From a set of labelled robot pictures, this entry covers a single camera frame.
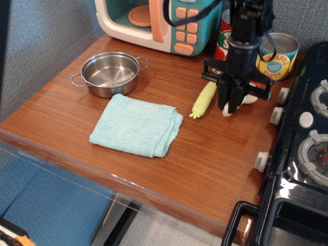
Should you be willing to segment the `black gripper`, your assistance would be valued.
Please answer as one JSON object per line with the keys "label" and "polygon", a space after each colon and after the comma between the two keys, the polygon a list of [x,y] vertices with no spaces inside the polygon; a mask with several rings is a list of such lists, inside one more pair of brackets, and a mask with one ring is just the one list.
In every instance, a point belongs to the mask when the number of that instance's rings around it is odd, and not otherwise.
{"label": "black gripper", "polygon": [[201,77],[221,81],[217,88],[221,110],[228,104],[228,112],[235,113],[248,94],[265,100],[270,98],[274,82],[256,68],[259,47],[260,42],[232,42],[226,60],[205,58],[202,61],[204,68]]}

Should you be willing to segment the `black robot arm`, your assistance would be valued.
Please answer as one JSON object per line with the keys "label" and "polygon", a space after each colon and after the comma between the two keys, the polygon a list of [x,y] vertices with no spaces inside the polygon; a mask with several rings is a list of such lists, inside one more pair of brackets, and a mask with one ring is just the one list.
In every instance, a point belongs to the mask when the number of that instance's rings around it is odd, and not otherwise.
{"label": "black robot arm", "polygon": [[274,81],[256,68],[262,38],[274,19],[272,1],[231,1],[226,60],[203,60],[202,77],[217,84],[218,106],[232,114],[248,94],[269,99]]}

